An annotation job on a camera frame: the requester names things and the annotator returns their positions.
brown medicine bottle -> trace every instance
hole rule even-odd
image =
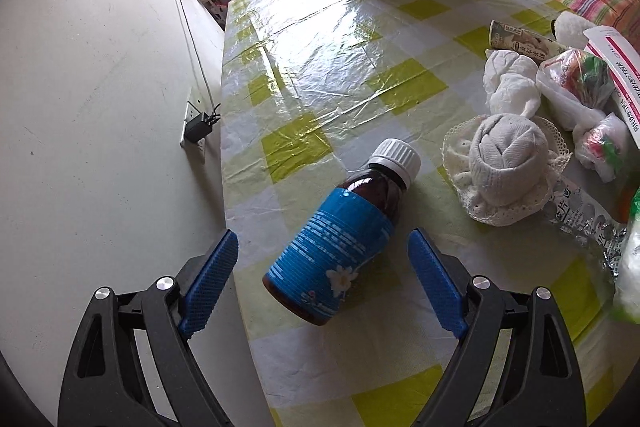
[[[402,140],[384,140],[366,169],[334,188],[262,283],[284,307],[322,326],[338,311],[358,270],[386,245],[420,156]]]

plastic tablecloth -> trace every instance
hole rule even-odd
[[[282,427],[409,426],[456,346],[406,255],[425,227],[472,275],[554,293],[580,361],[588,416],[626,372],[615,356],[606,277],[540,214],[492,228],[470,219],[442,168],[442,140],[482,114],[492,19],[548,34],[553,0],[234,0],[223,59],[227,225],[240,240],[242,318],[274,421]],[[387,137],[421,155],[388,247],[324,327],[276,302],[261,278],[324,197]],[[501,335],[476,410],[504,363]]]

